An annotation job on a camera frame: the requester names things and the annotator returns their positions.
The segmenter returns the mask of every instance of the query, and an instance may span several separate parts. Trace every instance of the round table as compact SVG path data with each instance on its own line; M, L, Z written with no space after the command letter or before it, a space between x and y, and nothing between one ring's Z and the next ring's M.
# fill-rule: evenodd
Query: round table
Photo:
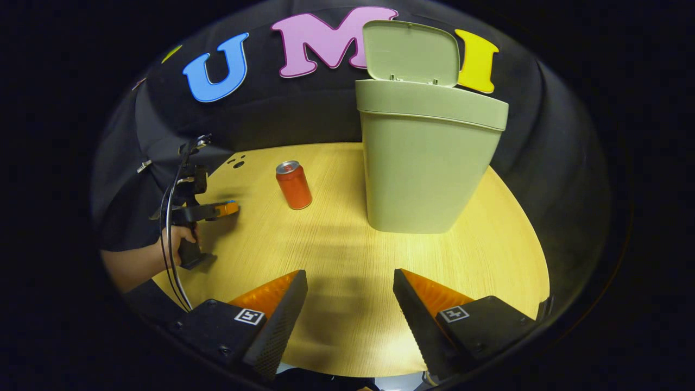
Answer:
M287 160L304 166L313 195L305 209L290 209L275 179L275 166ZM533 227L491 168L445 234L369 226L361 143L237 152L209 177L198 200L235 200L240 211L200 223L203 251L218 258L192 271L178 269L191 305L209 298L230 301L306 270L309 291L282 358L296 367L358 377L425 370L393 295L394 269L474 299L497 296L533 319L549 295L548 268ZM166 273L154 281L174 300Z

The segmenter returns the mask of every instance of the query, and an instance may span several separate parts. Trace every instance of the soda can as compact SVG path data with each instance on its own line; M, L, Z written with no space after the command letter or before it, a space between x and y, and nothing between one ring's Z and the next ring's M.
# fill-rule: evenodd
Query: soda can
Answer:
M311 192L304 176L304 167L298 161L280 163L275 168L275 179L290 208L304 209L311 204Z

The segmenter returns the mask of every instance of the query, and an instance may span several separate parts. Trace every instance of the letter m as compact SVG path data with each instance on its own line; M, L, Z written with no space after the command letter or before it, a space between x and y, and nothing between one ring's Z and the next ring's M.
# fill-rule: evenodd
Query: letter m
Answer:
M298 77L316 70L316 62L306 57L306 48L329 68L337 68L352 41L356 50L350 65L366 68L362 27L370 20L391 20L397 16L398 12L390 8L357 7L347 14L337 29L312 14L294 15L273 24L272 30L280 31L285 49L285 66L280 69L280 76Z

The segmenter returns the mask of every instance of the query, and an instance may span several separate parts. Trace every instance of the green trash bin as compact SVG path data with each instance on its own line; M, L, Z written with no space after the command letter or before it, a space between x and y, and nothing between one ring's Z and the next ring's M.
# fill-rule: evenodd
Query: green trash bin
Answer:
M482 179L509 105L456 86L449 33L395 20L363 28L367 71L355 82L367 216L379 231L447 232Z

